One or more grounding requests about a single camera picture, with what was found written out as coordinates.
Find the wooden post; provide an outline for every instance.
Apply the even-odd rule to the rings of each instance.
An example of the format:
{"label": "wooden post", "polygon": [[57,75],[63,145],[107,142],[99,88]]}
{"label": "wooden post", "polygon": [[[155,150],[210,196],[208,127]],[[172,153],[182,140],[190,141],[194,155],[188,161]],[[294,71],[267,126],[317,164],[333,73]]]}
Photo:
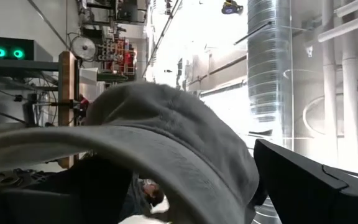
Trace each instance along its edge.
{"label": "wooden post", "polygon": [[[58,76],[58,101],[69,103],[74,100],[75,95],[75,57],[69,51],[64,51],[59,55],[59,76]],[[74,111],[68,106],[58,107],[58,125],[73,126]],[[74,164],[76,156],[59,159],[58,164],[65,169]]]}

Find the silver ductwork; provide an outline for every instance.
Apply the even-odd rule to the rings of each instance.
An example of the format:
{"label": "silver ductwork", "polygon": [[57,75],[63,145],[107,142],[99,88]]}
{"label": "silver ductwork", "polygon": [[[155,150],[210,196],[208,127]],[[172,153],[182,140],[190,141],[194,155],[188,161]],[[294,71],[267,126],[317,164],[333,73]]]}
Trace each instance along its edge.
{"label": "silver ductwork", "polygon": [[[292,136],[290,0],[249,0],[249,33],[271,22],[248,40],[248,88],[258,127],[279,138]],[[291,148],[291,141],[281,145]]]}

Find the electrical panel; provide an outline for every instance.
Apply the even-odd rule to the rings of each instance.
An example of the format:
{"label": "electrical panel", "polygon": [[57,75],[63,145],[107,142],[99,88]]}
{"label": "electrical panel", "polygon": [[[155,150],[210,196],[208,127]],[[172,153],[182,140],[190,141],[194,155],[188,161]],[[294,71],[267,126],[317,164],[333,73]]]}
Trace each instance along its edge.
{"label": "electrical panel", "polygon": [[0,37],[0,59],[53,61],[53,57],[36,41],[6,37]]}

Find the green light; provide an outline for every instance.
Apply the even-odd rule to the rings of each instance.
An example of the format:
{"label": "green light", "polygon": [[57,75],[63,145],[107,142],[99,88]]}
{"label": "green light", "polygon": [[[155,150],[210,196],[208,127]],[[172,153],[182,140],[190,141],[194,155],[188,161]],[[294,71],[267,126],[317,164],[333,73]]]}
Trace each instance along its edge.
{"label": "green light", "polygon": [[15,56],[16,58],[23,58],[24,52],[22,50],[15,50],[13,51],[13,56]]}
{"label": "green light", "polygon": [[0,57],[5,57],[6,51],[4,49],[0,49]]}

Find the hat brim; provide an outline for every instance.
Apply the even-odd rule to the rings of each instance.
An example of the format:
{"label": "hat brim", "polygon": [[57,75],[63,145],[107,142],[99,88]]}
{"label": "hat brim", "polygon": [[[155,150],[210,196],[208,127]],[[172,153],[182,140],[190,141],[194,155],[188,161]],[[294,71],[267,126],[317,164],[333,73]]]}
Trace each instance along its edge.
{"label": "hat brim", "polygon": [[168,199],[186,205],[197,223],[244,223],[244,209],[205,161],[182,144],[140,128],[30,128],[0,134],[0,170],[25,167],[93,150],[150,176]]}

